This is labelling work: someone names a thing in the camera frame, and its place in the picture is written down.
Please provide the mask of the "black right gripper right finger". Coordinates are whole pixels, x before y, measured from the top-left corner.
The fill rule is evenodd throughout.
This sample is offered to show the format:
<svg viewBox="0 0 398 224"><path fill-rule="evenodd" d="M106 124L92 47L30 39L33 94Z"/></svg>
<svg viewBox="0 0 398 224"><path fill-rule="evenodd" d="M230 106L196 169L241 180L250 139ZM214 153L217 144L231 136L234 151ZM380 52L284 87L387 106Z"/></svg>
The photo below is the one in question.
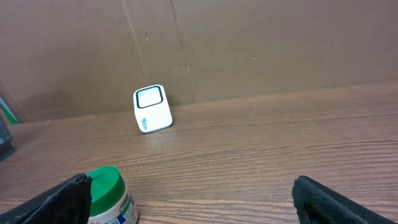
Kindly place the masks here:
<svg viewBox="0 0 398 224"><path fill-rule="evenodd" d="M396 224L304 175L295 179L292 198L300 224Z"/></svg>

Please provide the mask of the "green lid white jar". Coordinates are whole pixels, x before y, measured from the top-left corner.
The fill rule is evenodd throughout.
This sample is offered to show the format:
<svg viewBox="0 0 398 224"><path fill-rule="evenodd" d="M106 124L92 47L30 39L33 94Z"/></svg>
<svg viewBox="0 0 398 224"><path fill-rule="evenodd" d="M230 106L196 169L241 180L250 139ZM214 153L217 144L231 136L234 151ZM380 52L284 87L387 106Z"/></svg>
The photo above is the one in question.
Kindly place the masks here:
<svg viewBox="0 0 398 224"><path fill-rule="evenodd" d="M92 179L88 224L137 223L137 205L117 168L99 167L86 175Z"/></svg>

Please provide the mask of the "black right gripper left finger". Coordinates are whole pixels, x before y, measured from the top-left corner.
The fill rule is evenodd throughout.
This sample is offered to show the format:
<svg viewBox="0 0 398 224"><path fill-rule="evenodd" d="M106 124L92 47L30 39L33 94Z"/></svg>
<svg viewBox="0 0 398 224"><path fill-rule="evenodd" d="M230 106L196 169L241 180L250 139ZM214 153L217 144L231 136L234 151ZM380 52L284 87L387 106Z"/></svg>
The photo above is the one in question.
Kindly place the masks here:
<svg viewBox="0 0 398 224"><path fill-rule="evenodd" d="M92 178L77 174L1 215L1 224L87 224Z"/></svg>

